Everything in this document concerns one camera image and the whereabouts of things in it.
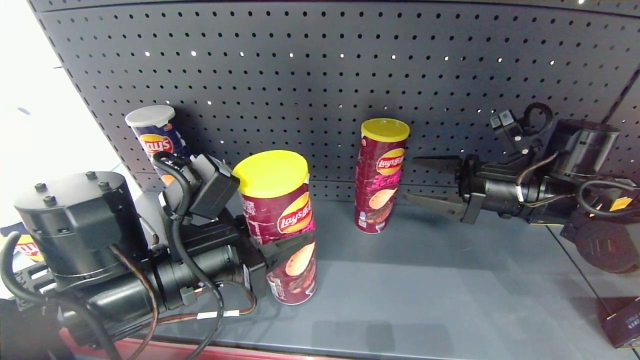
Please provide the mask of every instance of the gray shelf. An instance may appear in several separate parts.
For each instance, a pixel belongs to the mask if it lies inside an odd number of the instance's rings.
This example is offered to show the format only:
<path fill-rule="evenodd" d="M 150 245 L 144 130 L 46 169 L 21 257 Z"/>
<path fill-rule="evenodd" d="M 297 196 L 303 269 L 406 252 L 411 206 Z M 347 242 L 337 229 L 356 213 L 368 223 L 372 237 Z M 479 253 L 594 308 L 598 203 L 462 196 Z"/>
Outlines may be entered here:
<path fill-rule="evenodd" d="M 152 224 L 156 193 L 136 202 Z M 238 201 L 231 203 L 239 211 Z M 315 201 L 317 293 L 300 306 L 262 299 L 224 320 L 215 343 L 368 358 L 621 359 L 595 317 L 595 296 L 544 227 L 481 213 L 476 225 L 396 206 L 384 233 L 352 224 L 349 202 Z M 201 298 L 183 313 L 211 311 Z M 164 325 L 196 342 L 210 322 Z"/>

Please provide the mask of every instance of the black pegboard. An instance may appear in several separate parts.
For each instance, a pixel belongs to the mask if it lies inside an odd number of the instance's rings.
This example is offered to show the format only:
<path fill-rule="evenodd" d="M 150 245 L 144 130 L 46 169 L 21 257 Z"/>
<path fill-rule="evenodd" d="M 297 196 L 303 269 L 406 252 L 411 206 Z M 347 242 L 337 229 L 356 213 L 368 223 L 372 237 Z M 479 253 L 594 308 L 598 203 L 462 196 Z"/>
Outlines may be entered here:
<path fill-rule="evenodd" d="M 143 189 L 160 185 L 124 123 L 140 106 L 169 102 L 190 146 L 232 166 L 284 148 L 315 180 L 348 182 L 366 119 L 409 123 L 408 156 L 499 161 L 493 110 L 541 101 L 600 121 L 640 58 L 640 21 L 606 13 L 634 15 L 626 2 L 109 3 L 33 8 Z M 450 181 L 404 168 L 406 185 Z"/>
<path fill-rule="evenodd" d="M 51 12 L 59 10 L 71 10 L 87 6 L 113 6 L 132 3 L 131 0 L 28 0 L 34 12 Z M 168 3 L 175 0 L 138 0 L 135 3 Z M 475 3 L 508 3 L 501 0 L 476 0 Z M 585 12 L 612 13 L 628 16 L 640 16 L 640 6 L 635 0 L 625 1 L 594 1 L 594 0 L 519 0 L 518 6 L 542 6 L 549 8 L 562 8 Z"/>
<path fill-rule="evenodd" d="M 629 86 L 607 123 L 620 129 L 621 133 L 602 172 L 627 177 L 640 184 L 640 82 L 636 80 Z"/>

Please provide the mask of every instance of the bolt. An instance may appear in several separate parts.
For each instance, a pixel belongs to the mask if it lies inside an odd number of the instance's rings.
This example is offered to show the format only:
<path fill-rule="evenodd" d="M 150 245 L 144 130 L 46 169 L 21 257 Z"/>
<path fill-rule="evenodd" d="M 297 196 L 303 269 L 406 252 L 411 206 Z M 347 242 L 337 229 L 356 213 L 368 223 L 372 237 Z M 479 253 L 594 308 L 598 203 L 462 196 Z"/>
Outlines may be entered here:
<path fill-rule="evenodd" d="M 44 191 L 47 191 L 47 184 L 45 183 L 37 183 L 34 188 L 36 188 L 36 191 L 41 193 Z"/>
<path fill-rule="evenodd" d="M 58 201 L 56 201 L 56 197 L 53 195 L 47 195 L 43 197 L 42 201 L 44 201 L 44 204 L 47 206 L 53 206 L 58 203 Z"/>
<path fill-rule="evenodd" d="M 100 190 L 102 190 L 103 192 L 109 191 L 111 190 L 111 185 L 109 185 L 109 181 L 101 181 L 98 183 L 98 187 L 100 188 Z"/>

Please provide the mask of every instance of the cable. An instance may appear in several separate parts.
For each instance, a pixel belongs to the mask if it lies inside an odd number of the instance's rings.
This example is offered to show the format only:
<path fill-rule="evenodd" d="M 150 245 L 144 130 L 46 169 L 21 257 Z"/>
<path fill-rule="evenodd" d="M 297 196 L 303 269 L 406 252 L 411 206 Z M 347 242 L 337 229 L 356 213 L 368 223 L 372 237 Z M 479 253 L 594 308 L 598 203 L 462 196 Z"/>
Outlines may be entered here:
<path fill-rule="evenodd" d="M 147 289 L 147 293 L 149 294 L 149 297 L 151 298 L 151 309 L 152 309 L 152 312 L 151 312 L 151 322 L 150 322 L 150 325 L 149 325 L 149 331 L 147 332 L 147 335 L 145 336 L 145 338 L 140 343 L 140 346 L 138 346 L 136 351 L 134 351 L 133 354 L 131 354 L 131 356 L 129 357 L 129 360 L 135 360 L 144 351 L 144 349 L 149 344 L 149 341 L 151 341 L 151 337 L 156 332 L 156 326 L 157 326 L 157 323 L 158 323 L 158 316 L 160 315 L 160 310 L 158 309 L 156 293 L 155 293 L 154 288 L 151 285 L 151 282 L 149 281 L 147 275 L 144 272 L 142 272 L 142 270 L 140 270 L 136 266 L 136 264 L 134 264 L 125 254 L 122 254 L 122 252 L 120 252 L 120 250 L 118 250 L 118 248 L 115 245 L 109 246 L 109 249 L 111 249 L 111 251 L 113 251 L 115 256 L 124 265 L 126 265 L 127 268 L 129 268 L 129 270 L 131 270 L 131 272 L 138 278 L 138 280 L 140 280 L 140 282 L 142 282 L 142 285 L 145 287 L 145 289 Z"/>
<path fill-rule="evenodd" d="M 556 195 L 556 196 L 551 196 L 551 197 L 547 197 L 546 199 L 542 199 L 539 201 L 534 201 L 534 202 L 523 202 L 522 204 L 524 206 L 529 206 L 530 208 L 537 208 L 538 206 L 542 206 L 542 205 L 546 205 L 550 202 L 554 202 L 556 200 L 560 200 L 560 199 L 564 199 L 565 197 L 572 197 L 574 196 L 573 194 L 564 194 L 564 195 Z"/>
<path fill-rule="evenodd" d="M 163 158 L 175 161 L 177 157 L 168 151 L 158 151 L 151 157 L 151 163 L 160 170 L 173 176 L 173 178 L 180 184 L 180 188 L 182 189 L 182 201 L 180 201 L 175 213 L 183 217 L 186 215 L 187 210 L 189 209 L 189 203 L 191 202 L 191 185 L 189 184 L 187 177 L 184 176 L 180 170 L 162 161 Z"/>
<path fill-rule="evenodd" d="M 575 199 L 577 200 L 578 204 L 580 204 L 586 211 L 597 215 L 599 217 L 608 217 L 608 218 L 612 218 L 612 217 L 624 217 L 627 215 L 637 215 L 638 213 L 640 213 L 640 209 L 638 208 L 632 208 L 632 209 L 621 209 L 621 210 L 616 210 L 616 211 L 602 211 L 602 210 L 598 210 L 595 209 L 594 207 L 592 207 L 590 204 L 587 203 L 586 199 L 584 198 L 583 192 L 584 189 L 586 189 L 588 186 L 591 185 L 609 185 L 610 187 L 613 188 L 618 188 L 621 190 L 626 190 L 628 192 L 633 192 L 636 190 L 640 190 L 639 187 L 636 186 L 630 186 L 627 184 L 623 184 L 623 183 L 619 183 L 617 181 L 610 181 L 610 180 L 589 180 L 589 181 L 585 181 L 584 183 L 582 183 L 579 187 L 578 187 L 578 191 L 576 192 L 576 196 Z"/>
<path fill-rule="evenodd" d="M 220 293 L 220 290 L 218 290 L 218 288 L 213 287 L 211 288 L 211 291 L 214 293 L 214 295 L 218 299 L 218 309 L 217 309 L 218 313 L 216 314 L 216 322 L 214 326 L 211 327 L 211 330 L 209 330 L 209 333 L 207 333 L 207 336 L 205 336 L 205 338 L 202 339 L 198 347 L 196 347 L 196 349 L 194 349 L 194 351 L 192 351 L 189 354 L 189 356 L 185 358 L 185 360 L 194 360 L 196 356 L 200 355 L 200 353 L 204 350 L 204 348 L 209 346 L 211 339 L 213 339 L 213 336 L 216 334 L 216 332 L 220 328 L 220 322 L 221 322 L 220 320 L 222 320 L 222 316 L 224 315 L 225 303 L 222 300 L 222 294 Z"/>
<path fill-rule="evenodd" d="M 251 306 L 247 307 L 246 309 L 240 310 L 240 315 L 250 314 L 258 306 L 258 298 L 255 297 L 255 294 L 251 291 L 251 289 L 247 288 L 244 284 L 241 284 L 235 281 L 221 280 L 221 281 L 216 281 L 216 285 L 219 286 L 220 288 L 224 287 L 224 285 L 231 285 L 231 286 L 235 286 L 236 288 L 240 288 L 241 290 L 244 291 L 246 298 L 251 302 Z"/>
<path fill-rule="evenodd" d="M 220 328 L 220 322 L 222 320 L 222 316 L 224 315 L 225 303 L 222 300 L 222 294 L 220 290 L 216 287 L 215 284 L 211 282 L 208 276 L 202 271 L 202 269 L 196 264 L 193 258 L 189 255 L 187 250 L 184 248 L 184 244 L 182 244 L 182 238 L 180 237 L 180 223 L 182 222 L 182 218 L 186 215 L 187 210 L 189 209 L 189 204 L 191 203 L 191 185 L 187 180 L 186 176 L 182 172 L 180 172 L 175 167 L 165 163 L 162 161 L 163 158 L 168 158 L 169 160 L 179 160 L 179 158 L 170 152 L 159 151 L 155 153 L 151 157 L 151 163 L 155 165 L 157 168 L 165 171 L 167 174 L 173 176 L 175 180 L 180 184 L 182 188 L 182 200 L 178 205 L 178 208 L 175 210 L 175 214 L 177 215 L 173 219 L 173 224 L 171 226 L 172 236 L 169 239 L 170 244 L 173 244 L 175 250 L 178 252 L 178 255 L 182 259 L 182 262 L 187 265 L 187 267 L 193 272 L 194 275 L 202 282 L 206 287 L 210 288 L 213 294 L 216 296 L 218 300 L 218 313 L 216 315 L 216 322 L 214 326 L 211 328 L 207 336 L 200 342 L 200 344 L 194 349 L 194 351 L 187 356 L 187 360 L 193 360 L 196 356 L 198 356 L 207 345 L 213 339 L 213 336 Z"/>
<path fill-rule="evenodd" d="M 527 106 L 527 108 L 524 110 L 524 119 L 527 121 L 525 125 L 526 127 L 529 127 L 531 125 L 531 111 L 533 109 L 539 109 L 545 114 L 545 124 L 539 131 L 528 132 L 526 135 L 540 136 L 546 133 L 547 131 L 551 130 L 551 127 L 554 124 L 554 121 L 553 121 L 554 113 L 553 111 L 551 111 L 551 108 L 549 108 L 547 105 L 543 104 L 542 102 L 534 102 L 529 106 Z"/>
<path fill-rule="evenodd" d="M 558 156 L 558 152 L 556 151 L 553 155 L 549 156 L 548 158 L 540 161 L 539 163 L 535 163 L 533 165 L 529 165 L 528 167 L 524 168 L 524 170 L 522 170 L 522 172 L 518 175 L 518 177 L 516 177 L 516 195 L 518 196 L 518 201 L 520 202 L 524 202 L 524 195 L 522 194 L 522 180 L 524 179 L 524 177 L 531 171 L 546 165 L 548 163 L 550 163 L 551 161 L 553 161 L 553 159 L 556 158 L 556 156 Z"/>
<path fill-rule="evenodd" d="M 111 360 L 121 360 L 120 354 L 115 345 L 111 341 L 111 337 L 104 326 L 102 326 L 100 319 L 89 310 L 86 306 L 80 305 L 77 302 L 66 299 L 62 296 L 56 296 L 53 299 L 47 298 L 45 295 L 29 291 L 20 285 L 13 274 L 13 249 L 20 240 L 20 233 L 14 231 L 6 239 L 2 254 L 0 256 L 0 276 L 6 288 L 14 294 L 18 299 L 30 302 L 34 305 L 48 306 L 52 301 L 57 302 L 62 307 L 65 307 L 78 314 L 89 325 L 95 337 L 98 339 L 98 343 L 107 353 L 107 356 Z"/>

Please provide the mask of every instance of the motor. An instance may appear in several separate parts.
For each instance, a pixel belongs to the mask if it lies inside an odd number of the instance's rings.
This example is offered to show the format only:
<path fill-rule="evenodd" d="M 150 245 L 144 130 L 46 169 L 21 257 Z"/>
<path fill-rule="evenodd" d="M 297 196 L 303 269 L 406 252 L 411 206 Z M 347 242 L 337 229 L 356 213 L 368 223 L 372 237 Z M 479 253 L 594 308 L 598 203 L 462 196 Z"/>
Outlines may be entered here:
<path fill-rule="evenodd" d="M 239 313 L 249 313 L 266 296 L 266 274 L 309 244 L 313 234 L 256 246 L 244 217 L 226 209 L 239 180 L 225 164 L 168 152 L 156 153 L 152 162 L 175 178 L 160 194 L 166 243 L 155 238 L 147 245 L 123 176 L 74 174 L 36 184 L 17 199 L 15 208 L 45 261 L 13 273 L 19 238 L 14 233 L 3 251 L 2 280 L 21 311 L 57 314 L 59 306 L 78 345 L 104 348 L 115 359 L 120 356 L 114 341 L 150 328 L 137 356 L 156 325 L 169 322 L 160 313 L 192 305 L 211 291 L 218 308 L 209 317 L 217 320 L 191 359 L 209 344 L 223 316 L 218 288 L 244 290 L 251 306 Z M 198 217 L 202 225 L 195 225 Z"/>

